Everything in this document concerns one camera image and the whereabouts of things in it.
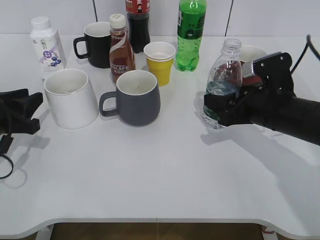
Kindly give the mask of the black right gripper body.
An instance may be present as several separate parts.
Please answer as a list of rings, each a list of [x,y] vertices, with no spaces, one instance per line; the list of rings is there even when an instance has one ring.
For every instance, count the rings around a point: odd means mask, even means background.
[[[245,87],[232,102],[231,108],[218,118],[218,123],[225,127],[252,124],[256,118],[261,119],[265,125],[268,121],[273,122],[281,107],[295,96],[270,92],[262,87]]]

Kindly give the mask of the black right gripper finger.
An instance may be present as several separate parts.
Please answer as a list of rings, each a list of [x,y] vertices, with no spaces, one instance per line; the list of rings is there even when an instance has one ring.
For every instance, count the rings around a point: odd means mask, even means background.
[[[236,101],[236,93],[227,95],[214,95],[206,93],[204,95],[203,112],[210,118],[220,118]]]

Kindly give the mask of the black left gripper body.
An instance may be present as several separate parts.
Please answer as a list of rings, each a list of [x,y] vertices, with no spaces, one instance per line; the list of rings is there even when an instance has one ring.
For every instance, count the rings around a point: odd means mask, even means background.
[[[27,97],[27,88],[0,93],[0,133],[15,134],[15,123],[26,121],[22,115],[21,98]]]

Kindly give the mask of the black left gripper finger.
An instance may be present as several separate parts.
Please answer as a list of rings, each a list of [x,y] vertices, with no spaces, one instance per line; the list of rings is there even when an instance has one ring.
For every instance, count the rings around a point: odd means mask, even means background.
[[[26,121],[17,121],[14,124],[15,134],[29,134],[33,135],[40,130],[40,120],[33,118]]]
[[[22,107],[23,117],[31,118],[43,103],[43,94],[41,92],[37,92],[30,96],[23,97],[19,100],[19,103]]]

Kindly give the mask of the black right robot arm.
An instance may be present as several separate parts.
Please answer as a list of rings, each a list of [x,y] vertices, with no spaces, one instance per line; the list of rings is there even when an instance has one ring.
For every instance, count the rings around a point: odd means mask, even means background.
[[[320,104],[296,97],[293,92],[270,92],[265,87],[241,87],[239,95],[204,95],[204,105],[218,123],[256,124],[306,142],[320,143]]]

